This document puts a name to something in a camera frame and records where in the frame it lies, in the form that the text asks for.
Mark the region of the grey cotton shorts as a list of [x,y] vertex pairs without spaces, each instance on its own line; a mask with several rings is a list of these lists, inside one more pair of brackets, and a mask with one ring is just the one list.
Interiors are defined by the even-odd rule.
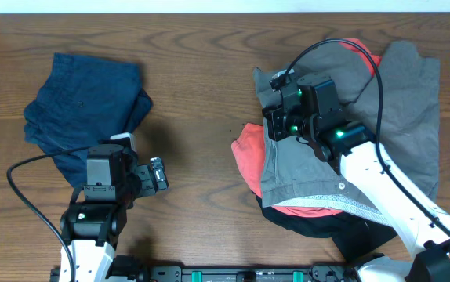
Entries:
[[[440,62],[422,57],[407,41],[389,44],[377,64],[383,82],[380,142],[384,153],[430,199],[439,183]],[[299,76],[322,73],[336,84],[346,117],[375,130],[378,85],[372,67],[350,46],[328,43],[293,67]],[[265,139],[266,160],[260,179],[263,206],[330,208],[385,224],[385,217],[353,184],[319,161],[308,145],[291,136]]]

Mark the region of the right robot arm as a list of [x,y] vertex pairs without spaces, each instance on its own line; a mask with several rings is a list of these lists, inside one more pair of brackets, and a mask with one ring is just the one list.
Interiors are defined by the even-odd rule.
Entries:
[[269,137],[305,139],[320,161],[373,203],[413,258],[403,262],[381,255],[352,266],[346,279],[450,281],[450,214],[396,166],[377,131],[346,117],[334,81],[320,74],[298,78],[282,71],[270,85],[281,98],[263,108]]

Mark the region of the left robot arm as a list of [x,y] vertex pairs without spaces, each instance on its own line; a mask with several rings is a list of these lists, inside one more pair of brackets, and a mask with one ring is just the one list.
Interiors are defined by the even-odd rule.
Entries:
[[159,157],[139,164],[129,146],[102,144],[88,149],[86,183],[75,192],[60,220],[65,247],[52,281],[149,281],[133,257],[117,255],[118,238],[134,201],[169,188]]

